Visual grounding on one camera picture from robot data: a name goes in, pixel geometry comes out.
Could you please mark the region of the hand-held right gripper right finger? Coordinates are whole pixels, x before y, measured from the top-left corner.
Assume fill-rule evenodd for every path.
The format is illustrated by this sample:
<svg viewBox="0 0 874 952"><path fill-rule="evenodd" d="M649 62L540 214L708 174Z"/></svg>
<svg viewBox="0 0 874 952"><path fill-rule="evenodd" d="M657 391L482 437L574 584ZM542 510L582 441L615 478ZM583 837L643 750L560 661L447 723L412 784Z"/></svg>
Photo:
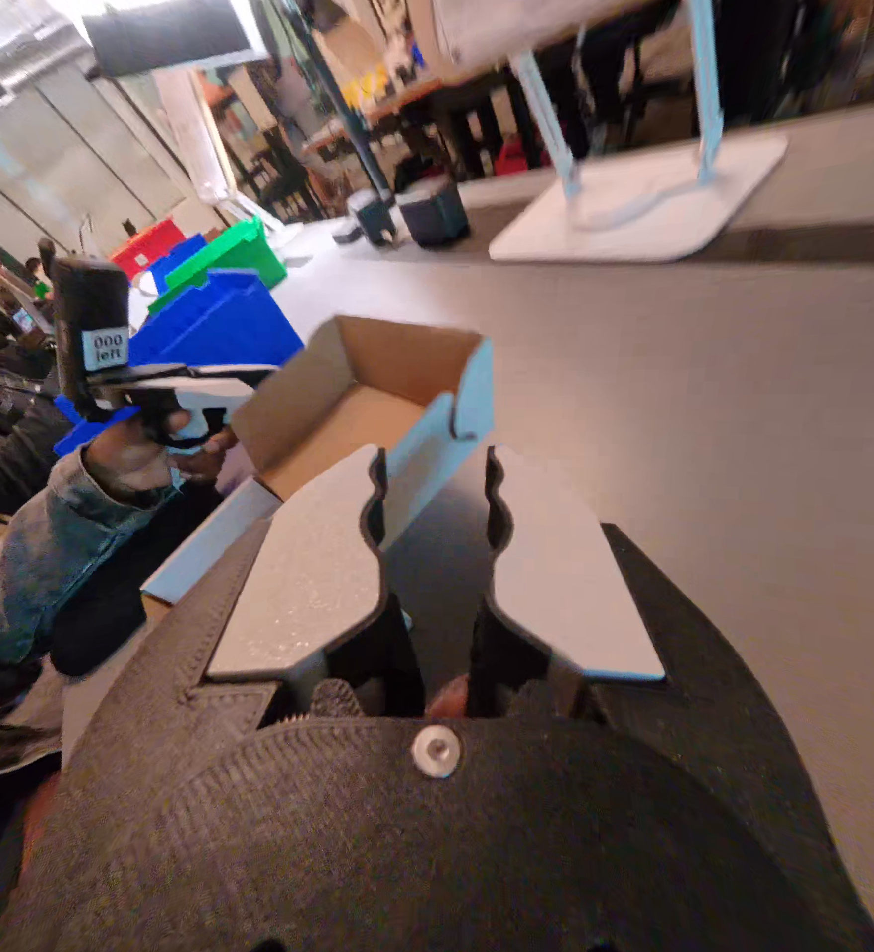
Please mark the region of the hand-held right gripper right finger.
<svg viewBox="0 0 874 952"><path fill-rule="evenodd" d="M491 601L502 619L591 679L660 683L666 672L596 513L550 466L496 446L502 506Z"/></svg>

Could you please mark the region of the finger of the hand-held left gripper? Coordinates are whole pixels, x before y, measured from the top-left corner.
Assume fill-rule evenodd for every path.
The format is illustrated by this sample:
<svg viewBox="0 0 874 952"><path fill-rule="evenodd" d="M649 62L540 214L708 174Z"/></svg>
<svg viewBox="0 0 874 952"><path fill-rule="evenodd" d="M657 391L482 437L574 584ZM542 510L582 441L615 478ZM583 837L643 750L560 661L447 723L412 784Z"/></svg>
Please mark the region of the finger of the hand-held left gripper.
<svg viewBox="0 0 874 952"><path fill-rule="evenodd" d="M269 363L193 366L172 379L172 389L183 409L233 410L253 398L258 387L278 369Z"/></svg>

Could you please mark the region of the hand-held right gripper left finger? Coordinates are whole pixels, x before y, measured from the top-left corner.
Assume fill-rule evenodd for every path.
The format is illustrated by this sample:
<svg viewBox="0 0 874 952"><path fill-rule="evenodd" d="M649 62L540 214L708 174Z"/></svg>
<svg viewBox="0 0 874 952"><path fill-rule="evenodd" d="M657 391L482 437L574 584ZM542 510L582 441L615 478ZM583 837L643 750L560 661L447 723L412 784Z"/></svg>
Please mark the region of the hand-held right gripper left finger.
<svg viewBox="0 0 874 952"><path fill-rule="evenodd" d="M379 558L361 522L377 459L376 447L361 446L280 506L208 664L210 681L328 676L326 651L381 602Z"/></svg>

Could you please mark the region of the white cardboard mailer box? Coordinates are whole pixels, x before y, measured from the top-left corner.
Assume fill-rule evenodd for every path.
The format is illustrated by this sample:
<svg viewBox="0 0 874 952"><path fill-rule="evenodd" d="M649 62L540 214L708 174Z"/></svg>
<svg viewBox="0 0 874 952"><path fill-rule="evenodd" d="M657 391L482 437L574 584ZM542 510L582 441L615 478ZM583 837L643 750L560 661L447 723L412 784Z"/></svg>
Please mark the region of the white cardboard mailer box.
<svg viewBox="0 0 874 952"><path fill-rule="evenodd" d="M494 427L493 346L456 327L337 315L238 411L243 470L148 577L146 608L180 601L255 522L355 450L383 449L387 551Z"/></svg>

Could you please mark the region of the person's left forearm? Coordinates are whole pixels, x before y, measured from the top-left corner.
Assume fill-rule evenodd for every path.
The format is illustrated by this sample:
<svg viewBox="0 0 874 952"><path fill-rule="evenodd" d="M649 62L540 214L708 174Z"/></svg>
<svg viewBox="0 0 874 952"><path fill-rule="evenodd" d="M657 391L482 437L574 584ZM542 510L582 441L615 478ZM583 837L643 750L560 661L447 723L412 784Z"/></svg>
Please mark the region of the person's left forearm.
<svg viewBox="0 0 874 952"><path fill-rule="evenodd" d="M0 541L0 666L35 657L69 598L174 494L167 484L119 502L87 471L80 449L63 457Z"/></svg>

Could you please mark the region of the grey desk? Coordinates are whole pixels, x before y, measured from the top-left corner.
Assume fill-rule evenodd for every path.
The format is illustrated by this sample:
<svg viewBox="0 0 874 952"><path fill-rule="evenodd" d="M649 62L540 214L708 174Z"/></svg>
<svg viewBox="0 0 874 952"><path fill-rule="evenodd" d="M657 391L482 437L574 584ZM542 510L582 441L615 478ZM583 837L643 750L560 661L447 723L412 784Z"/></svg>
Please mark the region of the grey desk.
<svg viewBox="0 0 874 952"><path fill-rule="evenodd" d="M326 241L275 297L492 340L493 437L738 650L874 920L874 264L506 266Z"/></svg>

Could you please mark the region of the person's left hand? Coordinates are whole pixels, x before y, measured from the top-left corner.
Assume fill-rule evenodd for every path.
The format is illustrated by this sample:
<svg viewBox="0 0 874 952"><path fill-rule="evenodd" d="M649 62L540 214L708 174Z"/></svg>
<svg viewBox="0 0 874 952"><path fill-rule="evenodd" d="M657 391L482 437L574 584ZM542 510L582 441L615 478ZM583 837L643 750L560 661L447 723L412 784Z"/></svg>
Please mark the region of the person's left hand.
<svg viewBox="0 0 874 952"><path fill-rule="evenodd" d="M194 453L155 443L139 415L117 422L81 451L90 478L113 501L146 509L169 489L186 483L216 482L226 456L238 444L227 426Z"/></svg>

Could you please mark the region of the person's right hand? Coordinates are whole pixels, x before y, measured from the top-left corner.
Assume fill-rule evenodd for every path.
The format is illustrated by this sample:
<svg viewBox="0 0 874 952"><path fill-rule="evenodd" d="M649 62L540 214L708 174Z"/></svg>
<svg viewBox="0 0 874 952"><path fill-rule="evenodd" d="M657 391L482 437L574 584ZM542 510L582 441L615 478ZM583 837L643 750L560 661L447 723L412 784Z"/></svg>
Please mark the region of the person's right hand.
<svg viewBox="0 0 874 952"><path fill-rule="evenodd" d="M445 684L431 699L425 717L429 720L452 720L467 717L469 676L459 675Z"/></svg>

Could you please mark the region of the blue plastic bin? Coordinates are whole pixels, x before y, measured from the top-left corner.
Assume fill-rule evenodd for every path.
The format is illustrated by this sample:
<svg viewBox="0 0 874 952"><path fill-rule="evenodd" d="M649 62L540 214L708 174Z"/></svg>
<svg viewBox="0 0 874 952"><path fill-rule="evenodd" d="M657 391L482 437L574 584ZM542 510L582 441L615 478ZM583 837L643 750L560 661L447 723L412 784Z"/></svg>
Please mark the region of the blue plastic bin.
<svg viewBox="0 0 874 952"><path fill-rule="evenodd" d="M269 363L280 367L304 346L257 274L247 271L210 272L205 287L183 293L139 330L130 332L130 337L133 365ZM73 430L55 446L61 457L112 424L76 422L62 395L57 405L73 422ZM115 422L123 420L127 419L119 415Z"/></svg>
<svg viewBox="0 0 874 952"><path fill-rule="evenodd" d="M201 232L195 233L170 248L165 255L157 258L149 266L147 271L151 275L157 296L169 290L169 276L172 272L199 253L206 245L205 235Z"/></svg>

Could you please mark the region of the red plastic bin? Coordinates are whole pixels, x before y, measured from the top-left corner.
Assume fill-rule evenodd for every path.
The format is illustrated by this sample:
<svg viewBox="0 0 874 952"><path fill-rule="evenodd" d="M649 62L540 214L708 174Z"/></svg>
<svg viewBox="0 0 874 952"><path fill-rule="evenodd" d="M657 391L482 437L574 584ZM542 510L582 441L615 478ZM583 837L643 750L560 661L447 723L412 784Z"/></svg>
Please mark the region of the red plastic bin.
<svg viewBox="0 0 874 952"><path fill-rule="evenodd" d="M162 219L129 236L108 260L133 281L185 240L186 235L173 220Z"/></svg>

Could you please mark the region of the green plastic bin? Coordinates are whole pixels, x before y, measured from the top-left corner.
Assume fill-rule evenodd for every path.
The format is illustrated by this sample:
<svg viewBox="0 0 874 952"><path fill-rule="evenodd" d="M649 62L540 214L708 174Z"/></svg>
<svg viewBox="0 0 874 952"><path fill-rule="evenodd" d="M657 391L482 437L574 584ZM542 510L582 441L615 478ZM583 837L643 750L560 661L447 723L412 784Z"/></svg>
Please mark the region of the green plastic bin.
<svg viewBox="0 0 874 952"><path fill-rule="evenodd" d="M191 289L207 284L210 272L254 272L269 290L288 277L288 268L267 243L264 224L258 218L238 222L208 242L204 249L169 276L169 290L147 306L149 317Z"/></svg>

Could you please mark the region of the person's dark clothing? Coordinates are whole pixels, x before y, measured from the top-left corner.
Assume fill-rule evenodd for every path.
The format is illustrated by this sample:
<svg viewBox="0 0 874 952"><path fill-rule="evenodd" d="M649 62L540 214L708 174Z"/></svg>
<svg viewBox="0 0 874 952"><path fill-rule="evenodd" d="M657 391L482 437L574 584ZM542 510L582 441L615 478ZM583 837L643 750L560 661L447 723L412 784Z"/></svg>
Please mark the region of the person's dark clothing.
<svg viewBox="0 0 874 952"><path fill-rule="evenodd" d="M70 596L53 620L39 678L0 720L0 778L61 754L66 688L145 624L141 586L221 503L213 484L184 485Z"/></svg>

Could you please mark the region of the black round container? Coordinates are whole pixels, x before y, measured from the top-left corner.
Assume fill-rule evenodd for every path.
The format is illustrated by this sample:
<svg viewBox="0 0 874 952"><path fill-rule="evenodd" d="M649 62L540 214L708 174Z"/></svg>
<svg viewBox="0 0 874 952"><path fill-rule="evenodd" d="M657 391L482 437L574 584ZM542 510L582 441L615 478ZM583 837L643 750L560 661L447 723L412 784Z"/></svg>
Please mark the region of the black round container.
<svg viewBox="0 0 874 952"><path fill-rule="evenodd" d="M348 197L348 213L373 246L393 246L398 229L387 201L374 188L355 191Z"/></svg>
<svg viewBox="0 0 874 952"><path fill-rule="evenodd" d="M441 175L421 180L395 197L410 238L422 248L438 248L470 235L467 210L456 181Z"/></svg>

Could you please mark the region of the dark hanging panel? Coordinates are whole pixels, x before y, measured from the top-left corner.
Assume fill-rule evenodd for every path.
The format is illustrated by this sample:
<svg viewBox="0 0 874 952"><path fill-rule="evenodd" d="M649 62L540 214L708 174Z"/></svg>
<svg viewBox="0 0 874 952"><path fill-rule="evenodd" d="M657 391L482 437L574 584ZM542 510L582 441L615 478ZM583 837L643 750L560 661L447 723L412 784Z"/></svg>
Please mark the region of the dark hanging panel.
<svg viewBox="0 0 874 952"><path fill-rule="evenodd" d="M268 57L248 1L97 2L78 22L109 78Z"/></svg>

